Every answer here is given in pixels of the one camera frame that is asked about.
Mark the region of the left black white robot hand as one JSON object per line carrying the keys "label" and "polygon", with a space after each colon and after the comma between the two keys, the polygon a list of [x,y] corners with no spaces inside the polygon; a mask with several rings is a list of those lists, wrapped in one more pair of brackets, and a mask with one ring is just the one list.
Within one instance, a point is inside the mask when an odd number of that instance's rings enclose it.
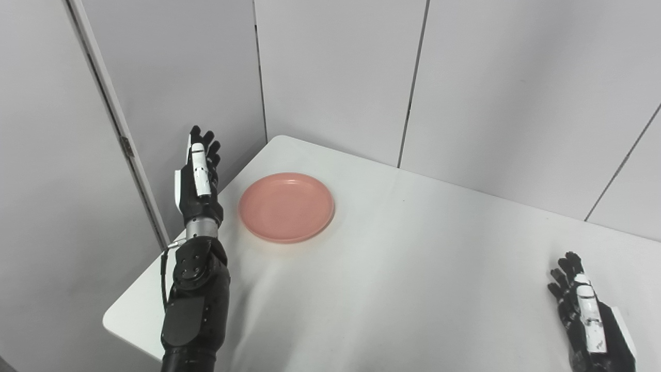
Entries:
{"label": "left black white robot hand", "polygon": [[193,126],[188,135],[185,165],[175,172],[175,202],[184,224],[202,219],[213,221],[217,228],[224,219],[218,202],[217,166],[221,144],[215,134]]}

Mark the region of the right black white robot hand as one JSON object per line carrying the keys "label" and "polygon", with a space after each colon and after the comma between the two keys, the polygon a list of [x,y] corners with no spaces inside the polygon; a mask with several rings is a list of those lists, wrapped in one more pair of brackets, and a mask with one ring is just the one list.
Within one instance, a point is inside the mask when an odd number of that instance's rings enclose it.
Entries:
{"label": "right black white robot hand", "polygon": [[569,251],[557,264],[547,289],[569,341],[571,370],[635,371],[637,354],[625,322],[616,307],[600,301],[581,257]]}

